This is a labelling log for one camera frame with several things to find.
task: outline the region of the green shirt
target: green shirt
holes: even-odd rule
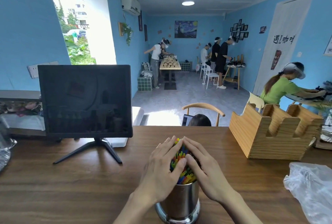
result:
[[[282,77],[271,87],[271,90],[267,95],[265,95],[264,89],[260,97],[264,100],[265,103],[279,104],[281,97],[284,95],[296,94],[301,90],[302,89],[295,83],[291,82],[285,77]]]

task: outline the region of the gray floor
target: gray floor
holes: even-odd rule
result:
[[[138,91],[132,99],[132,105],[142,107],[145,114],[141,125],[156,126],[180,126],[183,115],[187,110],[182,107],[195,102],[212,104],[225,113],[220,117],[219,126],[229,126],[232,112],[243,112],[249,99],[249,92],[240,88],[237,84],[225,83],[227,89],[216,89],[216,86],[202,85],[199,73],[176,72],[177,90],[164,90],[164,81],[160,89],[152,92]],[[209,117],[212,125],[215,125],[217,113],[207,109],[191,108],[190,115],[204,114]]]

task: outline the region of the ceiling light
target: ceiling light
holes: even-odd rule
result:
[[[187,2],[183,2],[182,5],[184,6],[190,6],[190,5],[194,5],[195,3],[193,1],[187,1]]]

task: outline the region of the white air conditioner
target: white air conditioner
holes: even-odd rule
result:
[[[141,13],[141,5],[137,0],[121,0],[122,9],[132,15],[139,16]]]

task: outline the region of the sunlight on floor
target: sunlight on floor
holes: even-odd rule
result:
[[[180,126],[181,119],[176,114],[175,110],[162,110],[156,112],[147,113],[146,125],[157,126]]]

